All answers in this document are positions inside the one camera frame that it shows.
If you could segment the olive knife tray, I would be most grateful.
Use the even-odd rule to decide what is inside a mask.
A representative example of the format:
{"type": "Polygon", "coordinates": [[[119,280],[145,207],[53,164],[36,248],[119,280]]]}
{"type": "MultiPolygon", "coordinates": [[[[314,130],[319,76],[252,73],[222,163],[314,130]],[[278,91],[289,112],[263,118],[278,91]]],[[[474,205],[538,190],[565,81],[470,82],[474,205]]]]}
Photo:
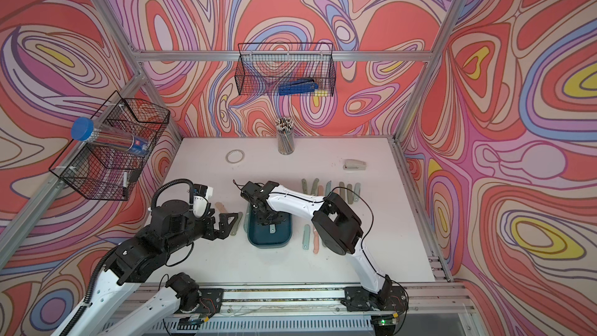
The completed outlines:
{"type": "Polygon", "coordinates": [[[236,214],[236,218],[235,218],[233,227],[231,228],[231,231],[230,231],[230,235],[231,236],[236,236],[236,234],[238,233],[239,227],[240,227],[240,225],[242,223],[242,220],[243,220],[243,213],[242,212],[238,212],[236,214]]]}

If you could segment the teal knife row end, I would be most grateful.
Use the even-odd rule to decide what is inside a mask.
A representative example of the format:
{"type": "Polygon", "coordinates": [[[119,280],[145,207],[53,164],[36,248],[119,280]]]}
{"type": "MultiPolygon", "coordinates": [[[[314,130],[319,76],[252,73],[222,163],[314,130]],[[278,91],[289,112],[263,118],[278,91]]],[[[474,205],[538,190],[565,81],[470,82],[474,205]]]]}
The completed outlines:
{"type": "Polygon", "coordinates": [[[355,202],[359,202],[360,201],[360,193],[361,193],[361,187],[362,185],[360,183],[356,183],[354,185],[354,201],[355,202]]]}

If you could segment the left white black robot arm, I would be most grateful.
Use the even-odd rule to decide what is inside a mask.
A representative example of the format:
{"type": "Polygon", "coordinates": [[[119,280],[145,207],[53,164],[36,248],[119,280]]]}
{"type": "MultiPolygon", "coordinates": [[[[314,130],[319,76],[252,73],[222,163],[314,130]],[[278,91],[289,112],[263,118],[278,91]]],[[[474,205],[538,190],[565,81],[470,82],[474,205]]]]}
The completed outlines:
{"type": "Polygon", "coordinates": [[[97,335],[127,298],[172,254],[193,248],[196,240],[224,240],[239,216],[217,214],[213,189],[192,180],[171,180],[150,203],[151,221],[132,238],[110,249],[93,269],[83,300],[54,331],[56,335],[97,335]]]}

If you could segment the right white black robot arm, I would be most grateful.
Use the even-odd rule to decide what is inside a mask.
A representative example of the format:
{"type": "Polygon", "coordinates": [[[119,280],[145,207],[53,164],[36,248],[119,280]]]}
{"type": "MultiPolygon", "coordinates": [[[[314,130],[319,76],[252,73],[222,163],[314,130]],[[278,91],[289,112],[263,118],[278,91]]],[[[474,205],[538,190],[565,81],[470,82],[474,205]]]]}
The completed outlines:
{"type": "Polygon", "coordinates": [[[278,224],[286,214],[308,219],[326,247],[348,259],[360,281],[359,287],[345,289],[343,305],[349,311],[384,310],[390,305],[393,281],[370,258],[362,221],[339,194],[307,195],[273,181],[248,182],[239,189],[259,224],[278,224]]]}

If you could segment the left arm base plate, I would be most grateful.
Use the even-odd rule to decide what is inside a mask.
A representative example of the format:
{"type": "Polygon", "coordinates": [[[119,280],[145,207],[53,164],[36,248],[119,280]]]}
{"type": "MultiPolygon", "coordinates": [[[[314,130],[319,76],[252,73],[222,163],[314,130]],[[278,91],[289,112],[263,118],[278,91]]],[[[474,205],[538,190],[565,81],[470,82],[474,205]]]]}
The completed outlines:
{"type": "Polygon", "coordinates": [[[191,291],[174,293],[180,301],[177,313],[213,316],[221,310],[224,289],[191,289],[191,291]]]}

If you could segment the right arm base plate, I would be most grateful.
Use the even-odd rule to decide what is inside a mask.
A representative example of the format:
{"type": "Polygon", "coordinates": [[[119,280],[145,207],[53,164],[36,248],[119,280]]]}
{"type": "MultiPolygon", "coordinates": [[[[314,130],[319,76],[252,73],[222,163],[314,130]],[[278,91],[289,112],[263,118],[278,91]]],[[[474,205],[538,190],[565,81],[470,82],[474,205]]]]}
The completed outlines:
{"type": "Polygon", "coordinates": [[[340,303],[349,312],[391,311],[402,314],[409,308],[407,293],[401,286],[391,286],[382,294],[370,292],[359,286],[345,287],[340,303]]]}

